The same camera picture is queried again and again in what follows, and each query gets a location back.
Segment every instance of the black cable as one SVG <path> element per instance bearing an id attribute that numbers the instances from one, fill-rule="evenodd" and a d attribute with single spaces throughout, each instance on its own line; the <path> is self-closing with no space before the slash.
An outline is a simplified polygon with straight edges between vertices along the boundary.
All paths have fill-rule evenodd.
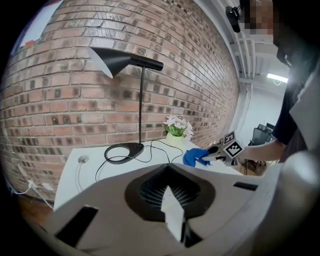
<path id="1" fill-rule="evenodd" d="M 166 152 L 165 150 L 161 149 L 161 148 L 158 148 L 158 147 L 156 147 L 156 146 L 152 146 L 152 142 L 161 142 L 162 144 L 165 144 L 165 145 L 167 145 L 167 146 L 169 146 L 169 147 L 171 147 L 171 148 L 178 149 L 178 150 L 181 151 L 181 154 L 178 155 L 178 156 L 176 156 L 175 158 L 173 158 L 172 161 L 170 162 L 170 159 L 169 159 L 169 156 L 168 156 L 167 152 Z M 132 159 L 137 160 L 137 161 L 139 161 L 139 162 L 141 162 L 141 163 L 149 163 L 149 162 L 152 160 L 152 148 L 155 148 L 155 149 L 157 149 L 157 150 L 163 151 L 163 152 L 166 154 L 166 157 L 167 157 L 167 159 L 168 159 L 168 163 L 170 164 L 170 163 L 172 163 L 176 158 L 181 157 L 181 156 L 184 154 L 184 152 L 183 152 L 183 150 L 182 150 L 181 148 L 178 148 L 178 147 L 176 147 L 176 146 L 171 146 L 171 145 L 169 145 L 169 144 L 167 144 L 167 143 L 164 143 L 164 142 L 162 142 L 162 141 L 160 141 L 160 140 L 157 140 L 157 139 L 151 140 L 150 145 L 146 145 L 145 147 L 150 147 L 150 159 L 149 159 L 148 161 L 142 161 L 142 160 L 136 159 L 135 157 L 132 157 L 132 156 L 124 156 L 124 155 L 112 156 L 112 157 L 110 157 L 110 158 L 108 158 L 108 159 L 110 160 L 110 159 L 112 159 L 112 158 L 132 158 Z M 101 167 L 106 163 L 106 161 L 107 161 L 107 160 L 105 160 L 105 161 L 100 165 L 100 167 L 98 168 L 98 170 L 96 170 L 96 173 L 95 173 L 95 182 L 97 182 L 97 174 L 98 174 L 99 170 L 100 170 Z"/>
<path id="2" fill-rule="evenodd" d="M 100 168 L 106 163 L 106 161 L 107 161 L 107 160 L 105 160 L 105 161 L 100 165 L 100 167 L 98 168 L 98 170 L 96 170 L 96 173 L 95 173 L 95 182 L 97 182 L 97 174 L 98 174 Z"/>
<path id="3" fill-rule="evenodd" d="M 181 151 L 181 154 L 178 155 L 178 156 L 176 156 L 174 159 L 172 159 L 171 162 L 170 162 L 169 157 L 168 157 L 169 163 L 172 163 L 176 158 L 181 157 L 181 156 L 184 154 L 184 152 L 183 152 L 183 150 L 182 150 L 181 148 L 178 148 L 178 147 L 176 147 L 176 146 L 171 146 L 171 145 L 169 145 L 169 144 L 167 144 L 167 143 L 164 143 L 163 141 L 160 141 L 160 140 L 157 140 L 157 139 L 151 140 L 151 145 L 152 145 L 152 142 L 161 142 L 162 144 L 165 144 L 165 145 L 167 145 L 167 146 L 169 146 L 169 147 L 171 147 L 171 148 L 175 148 L 175 149 L 178 149 L 178 150 Z"/>

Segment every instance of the person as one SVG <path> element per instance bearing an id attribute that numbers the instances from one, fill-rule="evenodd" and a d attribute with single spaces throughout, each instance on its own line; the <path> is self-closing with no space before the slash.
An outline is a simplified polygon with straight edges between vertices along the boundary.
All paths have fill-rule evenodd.
<path id="1" fill-rule="evenodd" d="M 241 0 L 241 3 L 246 25 L 249 23 L 251 28 L 273 33 L 273 43 L 278 47 L 277 58 L 290 67 L 290 71 L 280 115 L 272 132 L 276 139 L 263 145 L 247 146 L 239 157 L 254 161 L 280 160 L 282 163 L 292 154 L 307 149 L 290 110 L 304 92 L 307 79 L 319 60 L 318 43 L 314 42 L 314 35 L 306 33 L 306 26 L 312 26 L 317 20 L 314 15 L 308 17 L 308 9 L 300 4 L 295 3 L 292 9 L 287 0 Z M 314 7 L 308 5 L 307 8 L 316 10 Z"/>

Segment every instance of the black slot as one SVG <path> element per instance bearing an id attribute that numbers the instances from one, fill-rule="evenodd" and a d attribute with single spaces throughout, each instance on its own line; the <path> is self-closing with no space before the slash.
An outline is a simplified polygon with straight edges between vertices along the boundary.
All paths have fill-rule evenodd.
<path id="1" fill-rule="evenodd" d="M 184 221 L 182 224 L 182 230 L 181 230 L 181 243 L 189 248 L 191 246 L 194 246 L 195 244 L 202 241 L 202 238 L 198 236 L 189 226 L 189 223 Z"/>
<path id="2" fill-rule="evenodd" d="M 55 237 L 69 246 L 75 247 L 88 226 L 94 219 L 98 209 L 84 206 L 56 235 Z"/>
<path id="3" fill-rule="evenodd" d="M 251 190 L 251 191 L 256 191 L 256 189 L 258 187 L 258 185 L 248 184 L 248 183 L 243 183 L 243 182 L 236 182 L 233 186 L 240 188 L 240 189 Z"/>

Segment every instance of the ceiling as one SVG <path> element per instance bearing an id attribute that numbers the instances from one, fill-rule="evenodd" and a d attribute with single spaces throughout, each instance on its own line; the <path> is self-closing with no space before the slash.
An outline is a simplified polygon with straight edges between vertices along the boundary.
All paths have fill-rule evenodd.
<path id="1" fill-rule="evenodd" d="M 289 68 L 276 57 L 278 48 L 272 35 L 253 34 L 240 24 L 241 33 L 234 33 L 226 17 L 226 6 L 239 6 L 239 0 L 195 0 L 216 25 L 232 55 L 239 82 L 283 95 L 286 83 L 267 78 L 268 73 L 289 77 Z"/>

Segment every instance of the lamp stand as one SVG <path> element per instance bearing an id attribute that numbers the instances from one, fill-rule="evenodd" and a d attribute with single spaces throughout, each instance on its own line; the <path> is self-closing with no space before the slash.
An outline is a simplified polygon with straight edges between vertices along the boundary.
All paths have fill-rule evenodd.
<path id="1" fill-rule="evenodd" d="M 119 143 L 112 145 L 106 149 L 104 152 L 104 158 L 107 162 L 114 164 L 114 165 L 121 165 L 124 163 L 129 162 L 130 160 L 136 158 L 139 156 L 143 150 L 144 150 L 144 145 L 141 143 L 141 122 L 142 122 L 142 98 L 143 98 L 143 89 L 144 89 L 144 78 L 145 78 L 145 67 L 142 67 L 142 72 L 141 72 L 141 81 L 140 81 L 140 92 L 139 92 L 139 143 L 137 142 L 128 142 L 128 143 Z M 121 160 L 111 160 L 107 157 L 107 154 L 110 150 L 115 149 L 115 148 L 125 148 L 129 150 L 129 154 L 127 157 L 121 159 Z"/>

